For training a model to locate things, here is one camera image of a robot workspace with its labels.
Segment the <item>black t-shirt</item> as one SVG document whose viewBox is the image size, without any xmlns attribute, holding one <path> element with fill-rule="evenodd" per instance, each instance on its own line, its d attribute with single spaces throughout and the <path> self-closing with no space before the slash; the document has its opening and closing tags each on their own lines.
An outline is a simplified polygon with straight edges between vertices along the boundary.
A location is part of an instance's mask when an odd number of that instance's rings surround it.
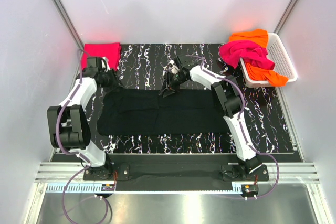
<svg viewBox="0 0 336 224">
<path fill-rule="evenodd" d="M 100 135 L 228 133 L 209 90 L 182 90 L 167 98 L 157 90 L 120 89 L 105 95 Z"/>
</svg>

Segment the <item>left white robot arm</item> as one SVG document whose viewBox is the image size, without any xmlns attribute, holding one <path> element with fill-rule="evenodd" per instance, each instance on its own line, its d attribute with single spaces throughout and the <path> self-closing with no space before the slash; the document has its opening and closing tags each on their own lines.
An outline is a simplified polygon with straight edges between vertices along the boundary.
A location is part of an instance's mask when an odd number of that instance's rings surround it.
<svg viewBox="0 0 336 224">
<path fill-rule="evenodd" d="M 91 140 L 85 109 L 98 88 L 122 88 L 116 71 L 106 57 L 89 57 L 67 97 L 47 110 L 50 142 L 66 155 L 74 155 L 85 172 L 95 179 L 117 178 L 111 158 Z"/>
</svg>

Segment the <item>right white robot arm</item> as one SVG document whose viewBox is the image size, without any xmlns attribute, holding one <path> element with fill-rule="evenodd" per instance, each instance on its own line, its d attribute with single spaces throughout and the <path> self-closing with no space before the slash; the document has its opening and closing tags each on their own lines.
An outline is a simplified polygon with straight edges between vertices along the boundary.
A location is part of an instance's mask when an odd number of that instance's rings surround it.
<svg viewBox="0 0 336 224">
<path fill-rule="evenodd" d="M 204 63 L 195 63 L 192 56 L 181 56 L 170 60 L 164 67 L 164 81 L 159 95 L 168 97 L 177 93 L 180 85 L 193 81 L 211 90 L 214 103 L 223 115 L 236 146 L 238 165 L 232 171 L 232 178 L 250 180 L 258 177 L 262 166 L 245 122 L 245 99 L 233 76 L 222 76 L 208 70 Z"/>
</svg>

